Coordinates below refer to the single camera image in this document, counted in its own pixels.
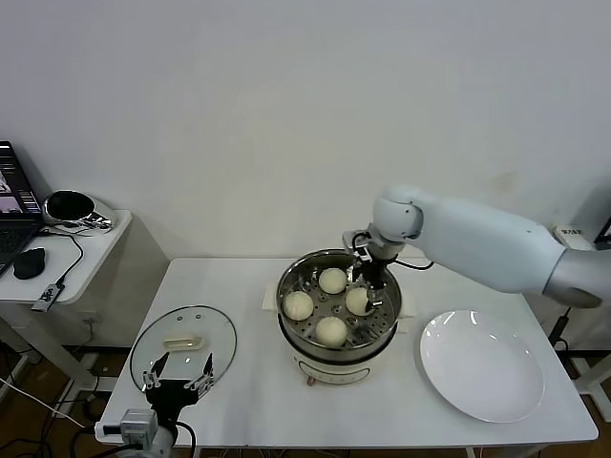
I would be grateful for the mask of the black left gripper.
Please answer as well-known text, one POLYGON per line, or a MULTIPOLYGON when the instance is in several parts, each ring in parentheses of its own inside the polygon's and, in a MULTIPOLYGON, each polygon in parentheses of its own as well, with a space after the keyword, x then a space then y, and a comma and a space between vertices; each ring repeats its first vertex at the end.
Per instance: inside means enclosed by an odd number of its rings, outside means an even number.
POLYGON ((210 353, 202 373, 194 380, 161 380, 160 376, 167 364, 170 353, 165 352, 151 362, 142 372, 142 388, 151 409, 157 414, 160 426, 173 426, 180 412, 187 406, 195 405, 214 385, 214 360, 210 353))

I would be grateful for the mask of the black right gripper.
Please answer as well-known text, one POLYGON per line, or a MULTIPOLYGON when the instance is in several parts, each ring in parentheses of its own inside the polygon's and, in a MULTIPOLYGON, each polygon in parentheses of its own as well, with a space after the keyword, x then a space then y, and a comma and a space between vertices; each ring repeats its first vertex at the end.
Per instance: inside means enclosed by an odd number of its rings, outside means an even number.
POLYGON ((366 314, 376 311, 383 303, 383 290, 386 287, 384 280, 387 264, 379 260, 356 261, 348 269, 348 282, 356 283, 359 277, 369 286, 367 289, 366 314))

